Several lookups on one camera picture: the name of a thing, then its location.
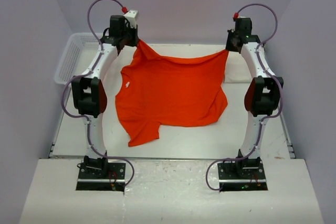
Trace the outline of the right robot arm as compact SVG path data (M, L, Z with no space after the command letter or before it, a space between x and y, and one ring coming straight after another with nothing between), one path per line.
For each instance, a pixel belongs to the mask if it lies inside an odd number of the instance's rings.
M245 110L248 112L248 123L245 138L237 157L223 162L225 173L235 173L239 178L246 178L253 168L260 165L260 146L264 134L264 126L271 118L275 118L275 110L282 107L280 90L283 78L277 77L265 58L264 44L257 35L252 34L252 21L236 13L233 17L235 28L228 31L226 50L239 53L247 63L251 75L251 83L244 97Z

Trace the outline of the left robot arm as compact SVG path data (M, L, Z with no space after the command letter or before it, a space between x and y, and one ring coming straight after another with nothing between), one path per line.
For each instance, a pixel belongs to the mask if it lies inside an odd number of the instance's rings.
M135 10L124 15L112 15L109 27L98 39L98 52L87 72L71 81L74 107L85 118L87 126L88 147L81 163L81 179L118 180L124 177L124 168L109 163L103 140L102 117L108 104L103 80L124 46L137 46L137 15Z

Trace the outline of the orange t-shirt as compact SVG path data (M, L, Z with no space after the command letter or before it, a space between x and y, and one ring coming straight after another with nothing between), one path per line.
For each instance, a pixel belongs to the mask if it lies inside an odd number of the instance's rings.
M140 41L132 62L122 68L115 96L129 147L159 138L161 125L197 127L219 120L228 106L222 89L229 52L197 58L162 56Z

